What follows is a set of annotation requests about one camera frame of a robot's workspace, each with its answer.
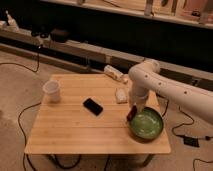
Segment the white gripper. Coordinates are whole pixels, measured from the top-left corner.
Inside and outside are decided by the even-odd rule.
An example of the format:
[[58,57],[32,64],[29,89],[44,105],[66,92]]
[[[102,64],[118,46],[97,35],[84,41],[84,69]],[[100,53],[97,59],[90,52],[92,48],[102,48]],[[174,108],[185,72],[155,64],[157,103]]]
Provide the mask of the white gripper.
[[148,99],[148,90],[144,87],[132,85],[129,90],[129,106],[136,106],[137,113],[142,112]]

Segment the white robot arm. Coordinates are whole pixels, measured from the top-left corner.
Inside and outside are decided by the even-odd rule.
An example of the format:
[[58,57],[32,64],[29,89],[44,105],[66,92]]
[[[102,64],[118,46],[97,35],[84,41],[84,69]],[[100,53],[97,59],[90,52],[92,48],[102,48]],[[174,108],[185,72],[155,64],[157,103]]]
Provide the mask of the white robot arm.
[[128,76],[132,82],[129,90],[131,106],[144,106],[149,91],[154,91],[213,125],[213,92],[168,79],[159,72],[160,65],[153,59],[129,69]]

